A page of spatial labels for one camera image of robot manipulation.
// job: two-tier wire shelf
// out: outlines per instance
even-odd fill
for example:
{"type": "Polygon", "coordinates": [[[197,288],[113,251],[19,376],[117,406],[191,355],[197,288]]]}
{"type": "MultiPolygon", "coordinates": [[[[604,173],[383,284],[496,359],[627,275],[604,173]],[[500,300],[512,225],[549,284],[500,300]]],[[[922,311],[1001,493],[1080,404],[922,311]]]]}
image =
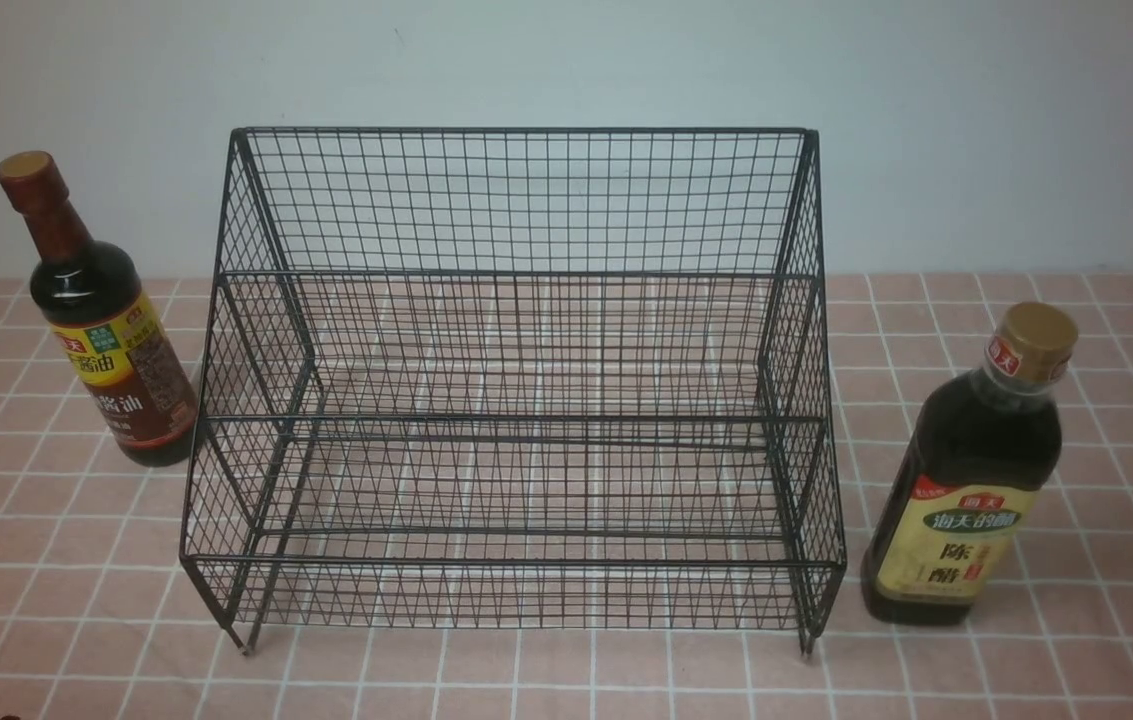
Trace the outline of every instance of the two-tier wire shelf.
{"type": "Polygon", "coordinates": [[[818,136],[246,128],[181,560],[265,622],[823,632],[818,136]]]}

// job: bottle neck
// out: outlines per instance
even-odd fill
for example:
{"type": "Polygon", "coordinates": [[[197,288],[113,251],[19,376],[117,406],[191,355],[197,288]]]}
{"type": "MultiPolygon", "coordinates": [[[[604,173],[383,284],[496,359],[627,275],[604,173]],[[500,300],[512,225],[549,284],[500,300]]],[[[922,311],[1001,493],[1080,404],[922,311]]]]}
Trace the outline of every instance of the bottle neck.
{"type": "Polygon", "coordinates": [[[73,203],[69,201],[57,207],[25,215],[23,222],[28,226],[28,234],[44,263],[53,265],[68,263],[94,243],[86,225],[82,222],[77,210],[73,209],[73,203]]]}
{"type": "Polygon", "coordinates": [[[1026,383],[1011,378],[985,356],[978,369],[968,373],[976,397],[988,407],[1006,414],[1034,413],[1054,400],[1055,383],[1026,383]]]}

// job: bottle label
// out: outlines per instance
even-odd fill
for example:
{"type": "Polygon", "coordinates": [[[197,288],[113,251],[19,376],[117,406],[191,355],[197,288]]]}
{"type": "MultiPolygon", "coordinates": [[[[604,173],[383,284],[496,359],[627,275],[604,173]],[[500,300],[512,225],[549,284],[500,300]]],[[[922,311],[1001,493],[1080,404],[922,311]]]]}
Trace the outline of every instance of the bottle label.
{"type": "Polygon", "coordinates": [[[972,602],[1037,493],[1000,486],[946,488],[921,475],[877,571],[896,601],[972,602]]]}
{"type": "Polygon", "coordinates": [[[145,293],[99,323],[50,327],[118,442],[155,447],[191,424],[191,384],[145,293]]]}

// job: vinegar bottle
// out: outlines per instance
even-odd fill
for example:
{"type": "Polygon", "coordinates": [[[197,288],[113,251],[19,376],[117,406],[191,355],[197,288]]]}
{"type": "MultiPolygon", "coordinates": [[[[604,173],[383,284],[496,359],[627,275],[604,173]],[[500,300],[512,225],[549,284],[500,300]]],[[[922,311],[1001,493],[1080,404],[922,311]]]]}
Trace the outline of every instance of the vinegar bottle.
{"type": "Polygon", "coordinates": [[[982,366],[926,398],[860,566],[874,618],[965,618],[1059,459],[1051,386],[1076,341],[1063,311],[1021,302],[997,325],[982,366]]]}

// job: soy sauce bottle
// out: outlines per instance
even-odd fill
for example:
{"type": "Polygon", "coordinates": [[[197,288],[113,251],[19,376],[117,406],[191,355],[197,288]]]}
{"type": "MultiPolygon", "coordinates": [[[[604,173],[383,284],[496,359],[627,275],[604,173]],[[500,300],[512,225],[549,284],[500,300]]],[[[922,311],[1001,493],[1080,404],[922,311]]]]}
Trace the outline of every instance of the soy sauce bottle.
{"type": "Polygon", "coordinates": [[[41,255],[32,300],[122,452],[148,466],[186,459],[196,398],[130,256],[91,237],[46,152],[3,160],[0,184],[41,255]]]}

